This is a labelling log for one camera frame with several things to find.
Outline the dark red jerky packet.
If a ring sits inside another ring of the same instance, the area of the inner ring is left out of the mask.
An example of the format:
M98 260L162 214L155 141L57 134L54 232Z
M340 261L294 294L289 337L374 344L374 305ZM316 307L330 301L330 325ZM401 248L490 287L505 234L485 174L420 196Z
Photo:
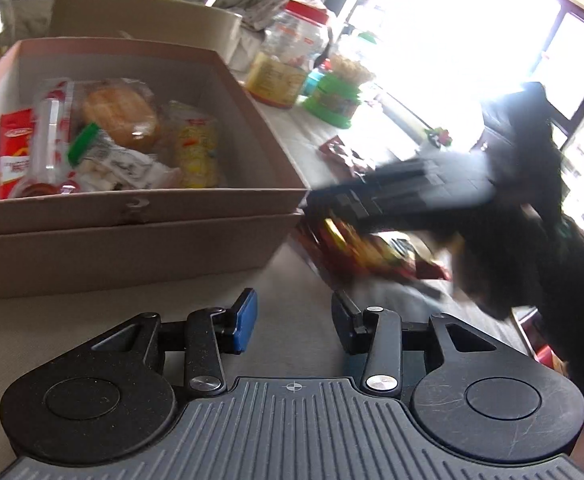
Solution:
M319 146L318 151L325 159L343 168L354 178L362 177L375 169L373 164L347 145L340 136L332 136Z

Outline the round bun in wrapper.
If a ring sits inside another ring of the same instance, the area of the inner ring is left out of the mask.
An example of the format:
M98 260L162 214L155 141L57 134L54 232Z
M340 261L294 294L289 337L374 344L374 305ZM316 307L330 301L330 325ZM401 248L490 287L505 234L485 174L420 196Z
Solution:
M128 78L86 81L80 117L95 124L123 148L150 153L161 137L154 94L143 81Z

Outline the red lid plastic jar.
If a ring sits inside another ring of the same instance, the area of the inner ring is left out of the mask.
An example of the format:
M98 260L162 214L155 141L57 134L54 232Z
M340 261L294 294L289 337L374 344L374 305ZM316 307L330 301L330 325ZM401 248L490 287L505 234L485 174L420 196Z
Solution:
M259 102L292 108L328 44L329 12L306 1L289 0L266 28L244 88Z

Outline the green white snack packet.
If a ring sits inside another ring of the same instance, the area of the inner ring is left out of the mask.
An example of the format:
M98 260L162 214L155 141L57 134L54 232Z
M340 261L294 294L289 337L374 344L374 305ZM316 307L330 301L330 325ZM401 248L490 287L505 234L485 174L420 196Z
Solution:
M95 124L80 131L68 148L67 159L88 191L174 188L181 178L178 168L163 164L154 155L119 146Z

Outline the green gumball candy dispenser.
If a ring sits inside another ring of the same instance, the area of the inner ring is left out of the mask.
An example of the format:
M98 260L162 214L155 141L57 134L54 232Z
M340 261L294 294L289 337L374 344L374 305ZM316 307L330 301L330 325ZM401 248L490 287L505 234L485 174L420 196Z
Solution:
M368 84L374 74L356 58L332 54L329 61L331 68L305 99L303 107L331 126L348 129L361 104L361 87Z

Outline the pink cardboard box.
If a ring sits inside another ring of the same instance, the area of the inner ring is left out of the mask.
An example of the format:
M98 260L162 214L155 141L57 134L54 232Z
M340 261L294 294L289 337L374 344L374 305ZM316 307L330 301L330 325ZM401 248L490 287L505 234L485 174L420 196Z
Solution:
M305 195L214 51L51 38L0 59L0 298L259 268Z

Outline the yellow puffed snack packet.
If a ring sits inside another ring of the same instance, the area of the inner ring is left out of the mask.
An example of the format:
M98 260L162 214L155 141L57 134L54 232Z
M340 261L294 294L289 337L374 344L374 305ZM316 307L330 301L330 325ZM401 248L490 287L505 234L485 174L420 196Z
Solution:
M218 120L189 104L169 101L164 107L180 169L181 188L215 188L220 182Z

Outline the red spicy strip packet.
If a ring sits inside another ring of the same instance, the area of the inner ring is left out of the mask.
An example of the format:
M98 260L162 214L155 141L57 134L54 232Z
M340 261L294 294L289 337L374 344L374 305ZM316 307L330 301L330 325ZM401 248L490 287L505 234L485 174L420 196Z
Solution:
M0 200L5 200L29 166L29 141L34 133L31 108L0 118Z

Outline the cream oval container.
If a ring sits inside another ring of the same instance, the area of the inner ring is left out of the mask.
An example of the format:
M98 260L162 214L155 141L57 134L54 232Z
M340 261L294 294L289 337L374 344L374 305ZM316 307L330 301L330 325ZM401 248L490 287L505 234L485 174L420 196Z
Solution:
M214 51L228 63L241 21L235 13L181 0L54 0L48 34L181 44Z

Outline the red yellow chip bag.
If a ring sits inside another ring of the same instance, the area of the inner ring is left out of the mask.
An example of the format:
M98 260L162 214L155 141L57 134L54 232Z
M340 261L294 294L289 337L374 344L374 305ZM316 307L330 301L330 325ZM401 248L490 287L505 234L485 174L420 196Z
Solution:
M342 220L323 218L302 221L296 240L319 270L344 283L365 276L401 284L452 279L424 240L413 233L363 234Z

